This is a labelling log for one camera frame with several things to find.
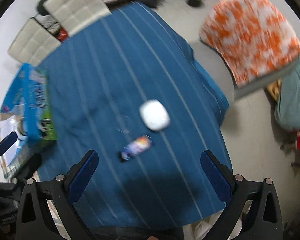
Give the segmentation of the small colourful tube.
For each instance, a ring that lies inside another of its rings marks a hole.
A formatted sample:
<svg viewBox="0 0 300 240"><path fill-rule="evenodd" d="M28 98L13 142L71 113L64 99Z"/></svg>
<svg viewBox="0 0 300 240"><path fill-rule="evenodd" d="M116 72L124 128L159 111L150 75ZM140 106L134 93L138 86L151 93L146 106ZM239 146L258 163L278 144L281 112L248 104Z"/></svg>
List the small colourful tube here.
<svg viewBox="0 0 300 240"><path fill-rule="evenodd" d="M150 136L142 135L126 145L119 154L122 161L129 161L150 149L153 141Z"/></svg>

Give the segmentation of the white earbuds case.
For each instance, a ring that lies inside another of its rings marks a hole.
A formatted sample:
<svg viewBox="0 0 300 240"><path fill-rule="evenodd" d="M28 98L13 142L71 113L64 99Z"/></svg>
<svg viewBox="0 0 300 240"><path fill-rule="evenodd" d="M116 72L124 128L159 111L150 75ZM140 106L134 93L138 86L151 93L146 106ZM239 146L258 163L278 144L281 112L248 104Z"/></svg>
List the white earbuds case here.
<svg viewBox="0 0 300 240"><path fill-rule="evenodd" d="M148 100L139 107L141 120L153 132L158 132L169 126L171 119L168 111L156 99Z"/></svg>

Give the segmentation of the blue cardboard milk box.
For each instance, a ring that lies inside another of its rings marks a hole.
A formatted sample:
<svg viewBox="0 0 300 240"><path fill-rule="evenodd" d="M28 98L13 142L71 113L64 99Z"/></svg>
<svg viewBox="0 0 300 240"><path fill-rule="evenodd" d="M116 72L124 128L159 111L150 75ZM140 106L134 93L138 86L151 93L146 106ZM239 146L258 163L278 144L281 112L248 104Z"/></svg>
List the blue cardboard milk box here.
<svg viewBox="0 0 300 240"><path fill-rule="evenodd" d="M21 65L0 108L0 138L16 133L16 142L3 154L7 167L23 164L57 139L43 70Z"/></svg>

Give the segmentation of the blue striped tablecloth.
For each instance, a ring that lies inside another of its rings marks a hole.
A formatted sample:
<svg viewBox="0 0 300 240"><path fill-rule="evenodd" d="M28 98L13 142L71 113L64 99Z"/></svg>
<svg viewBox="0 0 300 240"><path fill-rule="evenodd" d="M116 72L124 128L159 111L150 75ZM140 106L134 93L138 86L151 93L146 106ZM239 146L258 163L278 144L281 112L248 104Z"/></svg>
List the blue striped tablecloth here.
<svg viewBox="0 0 300 240"><path fill-rule="evenodd" d="M210 150L231 166L221 134L228 102L190 45L140 3L114 10L44 59L57 141L43 154L41 180L68 171L88 150L99 166L75 203L86 226L168 229L224 209L200 166ZM153 132L139 107L156 99L171 122ZM136 138L150 149L119 157Z"/></svg>

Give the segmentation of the grey chair under cloth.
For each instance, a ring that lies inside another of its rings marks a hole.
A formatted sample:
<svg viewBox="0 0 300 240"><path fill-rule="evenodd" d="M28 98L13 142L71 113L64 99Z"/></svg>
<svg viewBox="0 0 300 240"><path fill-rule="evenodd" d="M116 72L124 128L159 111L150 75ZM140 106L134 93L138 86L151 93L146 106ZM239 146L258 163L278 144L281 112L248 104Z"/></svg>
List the grey chair under cloth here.
<svg viewBox="0 0 300 240"><path fill-rule="evenodd" d="M250 68L243 68L243 76L239 76L239 68L231 68L225 58L213 47L197 40L191 44L194 58L206 71L225 95L229 103L267 87L274 81L287 76L296 68L298 58L282 67L262 72L260 75L249 74Z"/></svg>

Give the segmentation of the teal blanket pile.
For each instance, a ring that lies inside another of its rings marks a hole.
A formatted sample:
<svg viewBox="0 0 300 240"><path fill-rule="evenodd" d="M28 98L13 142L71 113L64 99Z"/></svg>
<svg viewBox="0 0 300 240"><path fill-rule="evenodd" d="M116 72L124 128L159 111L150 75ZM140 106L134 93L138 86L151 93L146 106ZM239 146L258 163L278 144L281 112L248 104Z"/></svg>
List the teal blanket pile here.
<svg viewBox="0 0 300 240"><path fill-rule="evenodd" d="M300 130L300 56L296 68L282 79L274 116L283 129Z"/></svg>

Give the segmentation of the left white padded chair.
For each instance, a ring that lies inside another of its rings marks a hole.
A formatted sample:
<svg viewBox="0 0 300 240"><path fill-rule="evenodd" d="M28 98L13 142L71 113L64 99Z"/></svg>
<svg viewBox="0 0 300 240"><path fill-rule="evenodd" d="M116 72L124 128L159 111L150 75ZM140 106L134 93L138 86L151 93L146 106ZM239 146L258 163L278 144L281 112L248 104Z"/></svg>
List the left white padded chair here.
<svg viewBox="0 0 300 240"><path fill-rule="evenodd" d="M8 54L20 63L36 67L60 45L37 20L30 18L11 43Z"/></svg>

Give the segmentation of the white padded chair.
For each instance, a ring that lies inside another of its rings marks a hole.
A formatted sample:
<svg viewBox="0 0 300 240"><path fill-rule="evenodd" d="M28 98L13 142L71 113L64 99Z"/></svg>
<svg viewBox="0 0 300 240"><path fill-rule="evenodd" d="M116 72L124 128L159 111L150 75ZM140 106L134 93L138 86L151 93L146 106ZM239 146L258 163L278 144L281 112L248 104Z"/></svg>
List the white padded chair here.
<svg viewBox="0 0 300 240"><path fill-rule="evenodd" d="M47 0L44 7L69 36L111 14L103 0Z"/></svg>
<svg viewBox="0 0 300 240"><path fill-rule="evenodd" d="M36 67L60 45L37 20L30 18L11 43L8 54L20 63Z"/></svg>

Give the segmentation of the orange floral cloth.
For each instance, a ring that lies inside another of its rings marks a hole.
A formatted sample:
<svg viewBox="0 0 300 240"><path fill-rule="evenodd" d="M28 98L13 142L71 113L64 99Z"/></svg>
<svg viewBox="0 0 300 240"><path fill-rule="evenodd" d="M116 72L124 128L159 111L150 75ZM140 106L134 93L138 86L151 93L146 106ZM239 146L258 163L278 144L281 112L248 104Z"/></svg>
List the orange floral cloth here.
<svg viewBox="0 0 300 240"><path fill-rule="evenodd" d="M300 55L300 41L285 16L269 0L219 0L199 31L230 65L260 75Z"/></svg>

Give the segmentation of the right white padded chair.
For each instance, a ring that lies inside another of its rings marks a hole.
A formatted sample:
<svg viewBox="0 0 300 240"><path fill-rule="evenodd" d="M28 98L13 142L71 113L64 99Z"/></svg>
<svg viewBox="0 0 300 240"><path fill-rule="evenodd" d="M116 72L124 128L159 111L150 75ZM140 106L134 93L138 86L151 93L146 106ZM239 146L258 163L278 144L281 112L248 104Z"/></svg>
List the right white padded chair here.
<svg viewBox="0 0 300 240"><path fill-rule="evenodd" d="M44 7L69 36L111 14L103 0L47 0Z"/></svg>

